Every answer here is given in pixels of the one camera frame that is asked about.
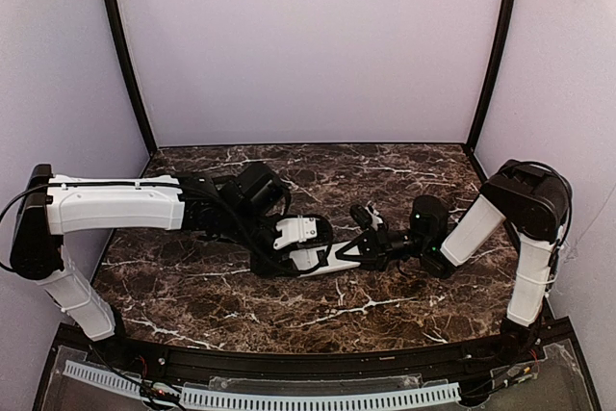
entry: black curved edge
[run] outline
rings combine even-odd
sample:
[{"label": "black curved edge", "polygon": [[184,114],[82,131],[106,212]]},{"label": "black curved edge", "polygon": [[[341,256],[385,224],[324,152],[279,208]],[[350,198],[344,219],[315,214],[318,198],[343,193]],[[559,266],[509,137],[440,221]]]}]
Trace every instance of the black curved edge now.
[{"label": "black curved edge", "polygon": [[490,61],[488,62],[488,68],[485,72],[483,87],[481,88],[481,95],[479,96],[479,101],[475,110],[473,125],[471,125],[471,131],[469,132],[469,137],[466,141],[466,145],[471,151],[475,151],[475,148],[477,147],[477,143],[481,135],[481,129],[483,128],[483,123],[485,122],[485,117],[487,116],[488,109],[490,107],[490,100],[492,99],[492,93],[494,92],[494,85],[497,82],[499,68],[501,67],[502,52],[504,51],[504,45],[507,41],[507,33],[509,32],[511,13],[513,12],[513,2],[514,0],[500,0],[499,20],[497,22],[497,30],[494,34]]},{"label": "black curved edge", "polygon": [[[540,331],[541,345],[537,347],[545,357],[542,346],[569,339],[577,355],[588,394],[594,409],[601,406],[597,398],[588,366],[579,346],[578,338],[568,318],[545,320]],[[76,326],[61,324],[49,351],[45,369],[38,386],[33,410],[40,410],[47,383],[53,372],[59,346],[89,351],[90,340]],[[148,379],[170,383],[197,382],[207,384],[213,377],[238,377],[269,380],[345,380],[421,374],[422,381],[447,379],[451,382],[477,383],[490,377],[496,361],[468,361],[468,355],[484,356],[499,345],[499,337],[491,336],[435,347],[369,353],[334,354],[261,354],[215,351],[200,348],[173,347],[128,339],[126,346],[143,356],[148,366]],[[90,355],[90,361],[98,363]],[[521,361],[530,361],[531,357]],[[141,372],[141,363],[134,366]]]},{"label": "black curved edge", "polygon": [[128,51],[128,44],[126,43],[126,36],[124,35],[124,28],[122,26],[122,19],[119,14],[117,0],[105,0],[105,8],[107,10],[109,26],[112,30],[112,36],[114,38],[117,60],[119,61],[119,67],[124,78],[124,84],[128,90],[128,96],[131,100],[131,106],[133,107],[135,118],[139,124],[141,137],[143,138],[145,147],[151,156],[156,153],[158,146],[156,144],[156,140],[154,139],[154,133],[152,132],[152,127],[150,126],[150,122],[147,118],[145,107],[143,106],[139,86],[137,85],[137,78],[135,77],[135,70],[133,69],[133,63]]}]

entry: lavender wall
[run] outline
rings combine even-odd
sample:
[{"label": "lavender wall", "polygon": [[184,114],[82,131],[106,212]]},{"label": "lavender wall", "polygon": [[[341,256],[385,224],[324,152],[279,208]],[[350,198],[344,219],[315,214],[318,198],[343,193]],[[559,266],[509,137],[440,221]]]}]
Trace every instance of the lavender wall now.
[{"label": "lavender wall", "polygon": [[[146,151],[103,0],[0,0],[0,203],[37,163],[78,176],[133,176]],[[2,224],[8,261],[13,216]],[[90,275],[108,234],[66,239]],[[0,409],[31,409],[61,315],[32,283],[0,272]]]},{"label": "lavender wall", "polygon": [[477,155],[548,163],[575,193],[571,247],[552,293],[570,315],[604,409],[616,409],[616,0],[516,0]]},{"label": "lavender wall", "polygon": [[500,0],[120,0],[161,145],[463,141]]}]

